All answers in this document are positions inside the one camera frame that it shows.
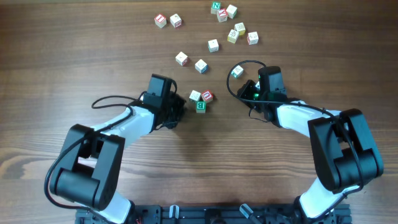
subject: alphabet block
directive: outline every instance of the alphabet block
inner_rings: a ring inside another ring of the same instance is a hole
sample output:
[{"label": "alphabet block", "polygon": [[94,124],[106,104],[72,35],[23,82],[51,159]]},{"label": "alphabet block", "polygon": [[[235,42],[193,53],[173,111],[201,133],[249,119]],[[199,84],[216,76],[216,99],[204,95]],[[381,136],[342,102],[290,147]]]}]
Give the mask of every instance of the alphabet block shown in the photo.
[{"label": "alphabet block", "polygon": [[212,2],[211,3],[211,13],[217,14],[217,12],[221,9],[221,2]]},{"label": "alphabet block", "polygon": [[216,52],[218,51],[218,42],[217,39],[215,40],[209,40],[208,42],[208,47],[210,52]]},{"label": "alphabet block", "polygon": [[235,17],[235,15],[236,15],[236,11],[237,11],[237,10],[238,10],[237,7],[235,7],[235,6],[233,6],[233,5],[229,5],[229,6],[226,8],[226,12],[228,13],[228,17],[231,18],[231,19],[233,19],[233,18]]},{"label": "alphabet block", "polygon": [[225,9],[221,9],[217,12],[218,22],[225,22],[228,19],[228,14]]},{"label": "alphabet block", "polygon": [[239,35],[243,35],[246,32],[243,22],[235,24],[235,30],[239,32]]},{"label": "alphabet block", "polygon": [[196,64],[195,64],[195,69],[198,70],[201,74],[203,74],[208,68],[208,65],[206,62],[204,62],[202,59],[200,59]]},{"label": "alphabet block", "polygon": [[210,103],[213,100],[213,94],[211,93],[210,90],[206,90],[203,93],[201,93],[201,98],[203,99],[204,102]]},{"label": "alphabet block", "polygon": [[180,52],[176,57],[175,60],[181,65],[184,66],[188,62],[188,56],[184,53]]},{"label": "alphabet block", "polygon": [[256,44],[259,42],[259,36],[257,32],[248,33],[248,43],[249,45]]},{"label": "alphabet block", "polygon": [[232,70],[231,75],[235,78],[239,78],[242,75],[242,73],[243,73],[243,68],[240,65],[238,65],[234,68],[234,70]]},{"label": "alphabet block", "polygon": [[189,101],[192,103],[199,102],[201,94],[198,91],[192,90],[191,95],[189,96]]},{"label": "alphabet block", "polygon": [[166,17],[164,17],[163,15],[159,14],[155,17],[155,24],[160,27],[163,28],[163,26],[165,26],[167,23],[167,19]]},{"label": "alphabet block", "polygon": [[172,16],[170,16],[170,23],[174,26],[174,28],[177,28],[181,25],[182,20],[180,16],[176,13]]},{"label": "alphabet block", "polygon": [[206,102],[197,102],[197,113],[206,113]]},{"label": "alphabet block", "polygon": [[239,33],[238,33],[237,31],[235,31],[235,30],[231,30],[231,31],[229,32],[229,34],[228,34],[227,40],[228,40],[229,42],[235,44],[235,43],[236,43],[236,40],[238,39],[238,37],[239,37]]}]

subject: black mounting bracket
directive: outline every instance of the black mounting bracket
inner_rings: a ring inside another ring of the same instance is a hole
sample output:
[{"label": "black mounting bracket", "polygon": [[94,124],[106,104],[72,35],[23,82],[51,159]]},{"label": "black mounting bracket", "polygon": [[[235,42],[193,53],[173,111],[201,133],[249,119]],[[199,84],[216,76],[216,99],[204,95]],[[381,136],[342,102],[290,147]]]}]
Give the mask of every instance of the black mounting bracket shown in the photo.
[{"label": "black mounting bracket", "polygon": [[[292,204],[275,204],[251,207],[253,215],[262,224],[300,224],[293,223]],[[160,205],[137,205],[135,214],[141,224],[253,224],[237,207],[180,207],[178,218],[170,218],[170,207]],[[86,210],[76,212],[75,224],[105,224],[106,222]],[[351,224],[349,205],[338,205],[317,224]],[[125,224],[137,224],[135,220]]]}]

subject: wood grain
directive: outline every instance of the wood grain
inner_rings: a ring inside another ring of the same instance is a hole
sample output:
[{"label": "wood grain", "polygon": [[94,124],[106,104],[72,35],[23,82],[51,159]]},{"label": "wood grain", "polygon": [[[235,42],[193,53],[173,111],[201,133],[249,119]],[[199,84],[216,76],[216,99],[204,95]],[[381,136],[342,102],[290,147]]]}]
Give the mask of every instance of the wood grain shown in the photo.
[{"label": "wood grain", "polygon": [[[310,142],[248,118],[226,90],[237,62],[282,68],[289,96],[334,110],[359,108],[385,162],[384,175],[346,203],[355,223],[398,219],[398,4],[396,1],[231,1],[234,20],[218,23],[208,1],[0,6],[0,223],[73,223],[73,211],[46,201],[42,184],[68,129],[94,125],[121,109],[91,110],[111,94],[137,96],[150,75],[217,97],[206,114],[192,106],[174,130],[143,137],[124,151],[118,189],[137,204],[214,205],[292,202],[316,177]],[[183,26],[163,29],[157,13]],[[244,22],[260,41],[226,41]],[[206,43],[218,39],[220,51]],[[174,57],[186,53],[180,67]],[[195,62],[210,70],[200,75]],[[237,90],[255,79],[245,65]]]}]

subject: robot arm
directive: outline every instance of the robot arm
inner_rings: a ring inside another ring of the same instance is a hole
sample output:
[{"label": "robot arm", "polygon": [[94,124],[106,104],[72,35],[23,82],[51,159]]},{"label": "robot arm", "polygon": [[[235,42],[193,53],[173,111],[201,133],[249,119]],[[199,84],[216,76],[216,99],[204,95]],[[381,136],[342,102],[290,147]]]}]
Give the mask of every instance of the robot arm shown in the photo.
[{"label": "robot arm", "polygon": [[296,217],[300,223],[313,223],[323,217],[342,201],[347,194],[360,190],[360,174],[350,148],[341,148],[343,135],[336,122],[348,132],[359,165],[363,171],[363,184],[383,173],[384,165],[368,124],[360,110],[330,111],[338,118],[303,107],[304,101],[287,98],[279,67],[264,67],[259,70],[259,82],[252,80],[238,91],[238,97],[247,100],[291,102],[287,104],[264,104],[243,102],[259,113],[264,113],[268,122],[280,128],[293,129],[311,140],[315,170],[318,178],[301,196],[295,206],[300,210]]},{"label": "robot arm", "polygon": [[[58,163],[50,179],[51,193],[89,207],[111,223],[125,223],[128,217],[134,217],[134,204],[116,191],[123,150],[159,125],[176,127],[184,113],[185,100],[170,91],[173,83],[167,77],[152,75],[142,103],[130,104],[132,116],[77,145]],[[62,150],[129,114],[128,108],[103,124],[90,128],[74,125]],[[97,159],[95,167],[80,164],[79,157]]]}]

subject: black cable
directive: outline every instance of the black cable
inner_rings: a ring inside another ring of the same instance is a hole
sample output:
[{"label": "black cable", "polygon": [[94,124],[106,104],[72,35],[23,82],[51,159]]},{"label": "black cable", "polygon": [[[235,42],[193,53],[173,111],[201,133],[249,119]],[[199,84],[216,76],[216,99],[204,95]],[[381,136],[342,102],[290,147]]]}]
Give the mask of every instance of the black cable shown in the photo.
[{"label": "black cable", "polygon": [[351,152],[353,153],[353,157],[354,157],[354,160],[355,160],[356,167],[358,169],[358,175],[359,175],[359,180],[360,180],[359,181],[359,188],[354,189],[354,190],[350,190],[350,191],[348,191],[346,193],[343,193],[343,196],[336,203],[334,203],[329,209],[327,209],[325,212],[323,212],[320,215],[320,217],[322,217],[322,216],[326,215],[327,213],[329,213],[336,205],[338,205],[345,197],[347,197],[347,195],[355,193],[355,192],[359,192],[360,190],[362,190],[362,188],[364,186],[364,180],[363,180],[363,171],[362,171],[362,167],[361,167],[361,165],[359,163],[358,154],[355,151],[353,142],[352,142],[351,138],[349,137],[349,135],[347,133],[347,130],[343,127],[343,125],[340,123],[340,121],[333,114],[331,114],[329,111],[325,110],[324,108],[323,109],[317,108],[316,106],[304,105],[304,104],[301,104],[301,103],[292,103],[292,102],[247,100],[247,99],[238,97],[237,95],[235,95],[232,92],[232,90],[229,87],[229,78],[231,76],[232,71],[235,69],[235,67],[237,67],[238,65],[242,65],[244,63],[258,63],[258,64],[262,65],[264,68],[267,67],[264,63],[259,62],[257,60],[245,60],[245,61],[239,62],[235,66],[233,66],[232,69],[229,71],[228,76],[226,78],[226,87],[227,87],[229,93],[233,97],[237,98],[238,100],[249,102],[249,103],[268,103],[268,104],[278,104],[278,105],[302,106],[302,107],[305,107],[305,108],[310,108],[310,109],[322,112],[322,113],[328,115],[336,123],[338,129],[340,129],[341,133],[343,134],[343,137],[344,137],[345,141],[348,143],[348,145],[349,145],[349,147],[351,149]]},{"label": "black cable", "polygon": [[[140,97],[139,97],[138,99],[140,99],[141,96],[142,96],[144,93],[145,93],[145,91],[142,92],[142,93],[140,94]],[[58,165],[58,163],[59,163],[59,162],[60,162],[60,161],[73,149],[73,148],[75,148],[77,145],[83,143],[83,142],[86,141],[87,139],[90,139],[90,138],[96,136],[96,135],[99,134],[100,132],[113,128],[115,125],[118,125],[118,124],[122,123],[123,121],[129,119],[129,118],[133,115],[133,109],[132,109],[132,107],[129,106],[129,105],[127,105],[127,104],[123,104],[123,103],[116,103],[116,104],[103,105],[103,106],[95,106],[95,104],[97,104],[98,102],[100,102],[100,101],[102,101],[102,100],[105,100],[105,99],[108,99],[108,98],[125,98],[125,99],[129,99],[129,100],[132,100],[132,101],[139,101],[139,100],[137,100],[137,99],[135,99],[135,98],[132,98],[132,97],[128,97],[128,96],[119,96],[119,95],[105,96],[105,97],[102,97],[102,98],[100,98],[100,99],[94,101],[94,103],[91,105],[91,108],[93,108],[93,109],[109,108],[109,107],[114,107],[114,106],[123,106],[123,107],[128,108],[128,109],[130,110],[130,112],[129,112],[129,114],[128,114],[127,116],[125,116],[124,118],[122,118],[122,119],[120,119],[120,120],[118,120],[118,121],[115,121],[114,123],[109,124],[109,125],[107,125],[106,127],[103,127],[103,128],[101,128],[101,129],[99,129],[99,130],[96,130],[96,131],[94,131],[93,133],[91,133],[91,134],[89,134],[89,135],[87,135],[87,136],[84,136],[84,137],[80,138],[79,140],[75,141],[75,142],[74,142],[73,144],[71,144],[68,148],[66,148],[64,151],[62,151],[62,152],[60,153],[60,155],[57,157],[57,159],[53,162],[53,164],[52,164],[52,165],[50,166],[50,168],[49,168],[49,171],[47,172],[47,175],[45,176],[45,180],[44,180],[44,194],[45,194],[45,196],[47,197],[47,199],[48,199],[51,203],[53,203],[55,206],[57,206],[57,207],[66,208],[66,209],[81,209],[81,210],[87,210],[87,211],[90,211],[91,213],[94,213],[94,211],[92,211],[92,209],[91,209],[91,208],[88,208],[88,207],[84,207],[84,206],[73,206],[73,205],[64,205],[64,204],[61,204],[61,203],[58,203],[57,201],[55,201],[54,198],[51,196],[51,194],[50,194],[50,192],[49,192],[49,183],[50,183],[51,174],[52,174],[52,172],[54,171],[55,167]]]},{"label": "black cable", "polygon": [[265,120],[263,120],[263,119],[252,118],[252,117],[250,116],[252,110],[253,110],[253,108],[250,108],[250,110],[249,110],[249,118],[250,118],[250,119],[256,119],[256,120],[258,120],[258,121],[262,121],[262,122],[264,122],[264,123],[268,123],[268,121],[265,121]]},{"label": "black cable", "polygon": [[174,85],[174,87],[175,87],[175,90],[174,90],[174,95],[177,93],[177,82],[175,82],[174,80],[172,80],[172,83],[173,83],[173,85]]}]

